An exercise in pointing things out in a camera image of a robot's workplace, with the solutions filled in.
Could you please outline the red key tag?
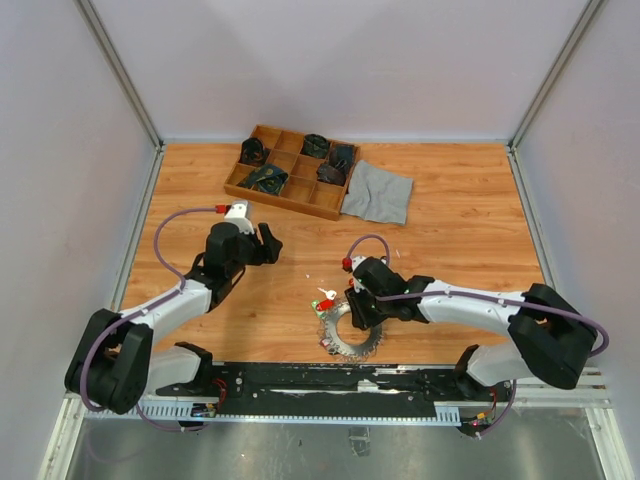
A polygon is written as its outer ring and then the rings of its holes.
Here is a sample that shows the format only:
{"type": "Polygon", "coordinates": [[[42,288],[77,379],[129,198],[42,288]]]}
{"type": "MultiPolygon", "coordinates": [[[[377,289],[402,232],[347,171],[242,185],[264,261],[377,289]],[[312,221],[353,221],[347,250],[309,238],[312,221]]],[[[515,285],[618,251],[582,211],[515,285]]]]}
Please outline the red key tag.
{"type": "Polygon", "coordinates": [[[318,290],[321,293],[323,293],[325,296],[325,299],[323,300],[325,305],[325,311],[331,309],[335,304],[337,292],[335,290],[325,290],[322,288],[318,288],[318,290]]]}

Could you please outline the green key tag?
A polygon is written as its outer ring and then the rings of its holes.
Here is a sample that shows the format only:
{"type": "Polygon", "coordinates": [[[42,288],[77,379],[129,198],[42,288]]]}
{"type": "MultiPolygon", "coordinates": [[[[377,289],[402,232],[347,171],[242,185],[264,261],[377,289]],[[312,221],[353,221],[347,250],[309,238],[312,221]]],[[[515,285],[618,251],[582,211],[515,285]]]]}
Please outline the green key tag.
{"type": "Polygon", "coordinates": [[[325,313],[325,305],[323,300],[314,300],[311,302],[312,310],[318,318],[321,318],[325,313]]]}

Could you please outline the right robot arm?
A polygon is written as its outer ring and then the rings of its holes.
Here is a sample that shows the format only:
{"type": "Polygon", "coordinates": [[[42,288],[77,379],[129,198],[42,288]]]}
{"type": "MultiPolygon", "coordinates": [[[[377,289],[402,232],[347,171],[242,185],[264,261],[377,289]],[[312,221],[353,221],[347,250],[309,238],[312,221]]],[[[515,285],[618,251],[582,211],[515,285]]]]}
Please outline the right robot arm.
{"type": "Polygon", "coordinates": [[[348,256],[342,267],[352,276],[346,297],[356,328],[398,319],[456,323],[504,337],[500,345],[474,344],[461,354],[452,378],[455,392],[466,400],[504,381],[529,377],[571,390],[587,361],[608,345],[595,321],[545,284],[534,283],[524,292],[495,292],[428,276],[404,279],[385,259],[365,256],[348,256]]]}

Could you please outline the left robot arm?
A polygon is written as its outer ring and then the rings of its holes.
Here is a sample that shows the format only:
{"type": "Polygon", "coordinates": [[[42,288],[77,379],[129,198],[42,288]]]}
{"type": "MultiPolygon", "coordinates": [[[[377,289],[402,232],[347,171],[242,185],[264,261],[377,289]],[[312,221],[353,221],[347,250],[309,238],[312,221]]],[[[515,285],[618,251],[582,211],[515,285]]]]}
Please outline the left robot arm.
{"type": "Polygon", "coordinates": [[[124,414],[156,390],[181,384],[190,394],[214,383],[209,352],[188,343],[154,353],[154,345],[193,318],[218,307],[247,267],[274,264],[283,244],[267,224],[241,230],[215,224],[191,270],[165,294],[142,305],[92,314],[64,378],[92,411],[124,414]]]}

